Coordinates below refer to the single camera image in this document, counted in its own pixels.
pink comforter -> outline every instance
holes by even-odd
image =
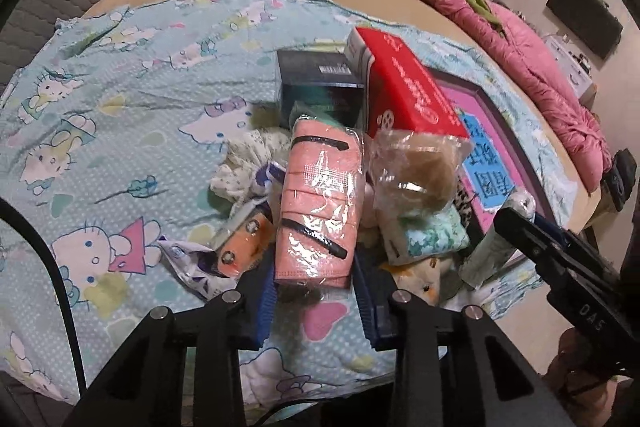
[[[600,125],[580,106],[566,77],[545,43],[517,15],[489,3],[502,22],[506,38],[473,11],[466,0],[421,0],[470,35],[533,100],[571,156],[589,192],[611,167],[611,155]]]

light blue bedsheet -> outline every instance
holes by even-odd
[[[51,247],[65,279],[86,376],[95,378],[151,308],[202,304],[160,260],[159,235],[208,241],[229,204],[208,182],[225,138],[264,123],[284,46],[344,42],[354,24],[400,35],[426,64],[482,86],[512,126],[561,224],[575,185],[540,122],[470,46],[390,25],[327,0],[168,0],[58,22],[0,99],[0,195]],[[494,282],[506,311],[537,276],[524,263]],[[271,336],[242,353],[255,417],[303,393],[343,394],[388,378],[393,353],[364,337],[351,293],[277,306]],[[60,309],[37,256],[0,224],[0,369],[78,399]]]

blue paper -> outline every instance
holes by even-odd
[[[474,142],[474,149],[463,162],[469,181],[483,208],[502,206],[514,187],[513,181],[478,118],[463,113],[462,122]]]

